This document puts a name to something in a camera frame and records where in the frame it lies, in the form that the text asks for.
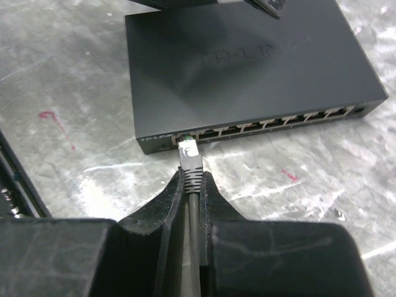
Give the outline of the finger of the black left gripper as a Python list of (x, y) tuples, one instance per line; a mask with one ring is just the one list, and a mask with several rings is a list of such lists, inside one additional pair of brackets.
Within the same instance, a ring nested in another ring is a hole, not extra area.
[(244, 0), (255, 9), (279, 19), (285, 10), (286, 0)]

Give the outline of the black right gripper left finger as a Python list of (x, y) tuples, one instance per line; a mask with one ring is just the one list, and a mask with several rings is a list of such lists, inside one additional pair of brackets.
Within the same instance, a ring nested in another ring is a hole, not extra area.
[(120, 221), (3, 218), (2, 296), (179, 296), (184, 173)]

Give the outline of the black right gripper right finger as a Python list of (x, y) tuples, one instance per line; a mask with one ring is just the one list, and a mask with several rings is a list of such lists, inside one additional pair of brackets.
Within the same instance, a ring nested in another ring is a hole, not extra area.
[(199, 203), (203, 296), (372, 296), (358, 247), (343, 226), (248, 220), (209, 172)]

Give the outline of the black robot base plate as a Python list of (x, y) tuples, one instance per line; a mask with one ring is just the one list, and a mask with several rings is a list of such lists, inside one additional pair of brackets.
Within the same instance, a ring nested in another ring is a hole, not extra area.
[(22, 164), (1, 134), (1, 218), (51, 218)]

